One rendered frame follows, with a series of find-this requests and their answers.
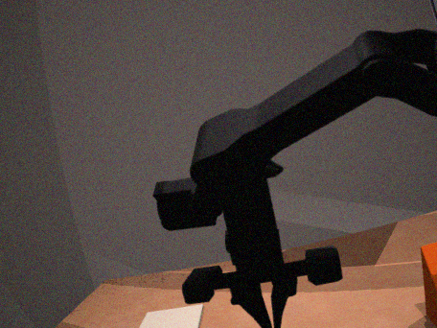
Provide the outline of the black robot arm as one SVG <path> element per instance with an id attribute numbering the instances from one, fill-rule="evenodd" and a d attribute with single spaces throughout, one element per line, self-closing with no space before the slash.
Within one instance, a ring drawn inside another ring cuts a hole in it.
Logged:
<path id="1" fill-rule="evenodd" d="M 424 64 L 427 70 L 413 63 Z M 437 32 L 367 31 L 259 105 L 233 108 L 199 128 L 190 176 L 157 182 L 153 196 L 169 231 L 261 223 L 274 216 L 271 159 L 374 97 L 437 117 Z"/>

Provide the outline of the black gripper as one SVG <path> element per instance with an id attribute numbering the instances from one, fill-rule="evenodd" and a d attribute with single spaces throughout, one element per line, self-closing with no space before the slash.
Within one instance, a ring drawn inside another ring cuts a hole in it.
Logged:
<path id="1" fill-rule="evenodd" d="M 281 328 L 288 298 L 296 295 L 297 277 L 315 286 L 343 279 L 338 250 L 333 245 L 306 250 L 303 260 L 284 263 L 275 215 L 248 226 L 226 226 L 236 271 L 220 266 L 196 268 L 182 285 L 186 304 L 210 302 L 215 290 L 229 289 L 232 305 L 240 305 L 261 328 L 272 328 L 261 283 L 273 285 L 270 297 L 274 328 Z"/>

